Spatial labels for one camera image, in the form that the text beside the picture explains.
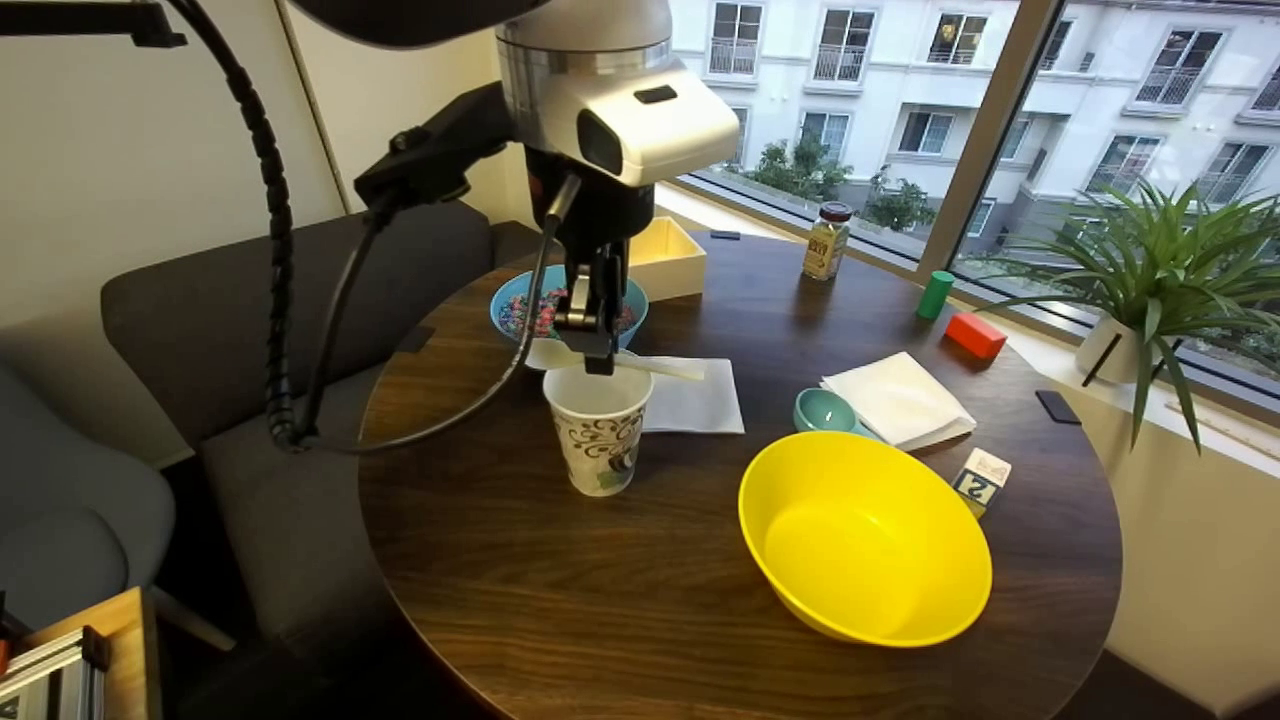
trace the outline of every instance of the round wooden table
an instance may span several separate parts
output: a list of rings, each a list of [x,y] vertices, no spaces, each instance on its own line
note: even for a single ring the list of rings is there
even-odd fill
[[[708,287],[653,305],[636,351],[730,358],[744,436],[646,436],[636,479],[586,500],[566,479],[540,376],[519,374],[467,423],[362,463],[383,580],[421,641],[500,717],[1054,717],[1096,663],[1120,591],[1120,523],[1045,380],[1005,348],[971,370],[915,324],[919,287],[845,259],[801,279],[801,249],[706,241]],[[436,310],[383,370],[365,441],[467,404],[514,348],[488,330],[492,274]],[[998,590],[939,648],[901,651],[809,632],[777,603],[738,530],[744,463],[792,433],[825,374],[909,348],[977,417],[915,452],[956,478],[969,448],[1018,463],[985,521]]]

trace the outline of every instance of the white wall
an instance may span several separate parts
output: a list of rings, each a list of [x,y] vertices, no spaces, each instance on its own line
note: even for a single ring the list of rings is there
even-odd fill
[[[207,11],[271,113],[297,221],[338,217],[276,8],[230,0]],[[143,459],[175,459],[183,446],[109,348],[100,286],[268,227],[242,113],[190,40],[175,54],[0,40],[0,362],[74,423]]]
[[[500,75],[492,32],[474,32],[417,54],[389,54],[354,43],[292,4],[287,32],[318,101],[323,142],[338,158],[350,207],[365,207],[354,185],[389,154],[395,131],[423,124],[459,94]],[[474,207],[488,212],[492,221],[530,221],[526,158],[518,143],[492,161],[481,161],[467,174],[467,185],[474,193],[466,202]]]

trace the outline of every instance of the small container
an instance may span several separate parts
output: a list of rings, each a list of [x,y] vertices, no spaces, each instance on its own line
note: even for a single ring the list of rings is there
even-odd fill
[[[803,277],[809,279],[833,279],[840,274],[840,256],[845,256],[845,237],[850,237],[850,217],[845,207],[822,207],[818,224],[809,232],[809,249],[803,249]]]
[[[971,448],[959,478],[954,479],[971,518],[988,518],[998,491],[1007,486],[1012,463],[998,452]]]
[[[977,314],[956,314],[944,330],[944,342],[977,364],[994,364],[1005,348],[1005,332]]]
[[[954,274],[934,274],[919,294],[915,319],[934,324],[948,310],[954,286]]]

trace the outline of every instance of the floor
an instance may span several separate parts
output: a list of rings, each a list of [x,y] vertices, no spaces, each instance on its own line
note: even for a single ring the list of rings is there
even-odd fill
[[[182,530],[156,586],[230,629],[242,648],[212,651],[159,629],[166,717],[172,720],[481,720],[450,673],[406,629],[343,675],[319,675],[271,648],[256,629],[212,500],[192,463],[170,468]],[[1104,657],[1059,720],[1207,720],[1192,701]],[[1242,720],[1280,720],[1280,701]]]

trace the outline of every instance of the paper cup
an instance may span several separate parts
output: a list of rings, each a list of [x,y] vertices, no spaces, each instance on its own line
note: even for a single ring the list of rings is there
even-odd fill
[[[641,455],[653,376],[624,364],[611,376],[591,376],[581,364],[547,370],[543,395],[574,487],[586,495],[624,491]]]

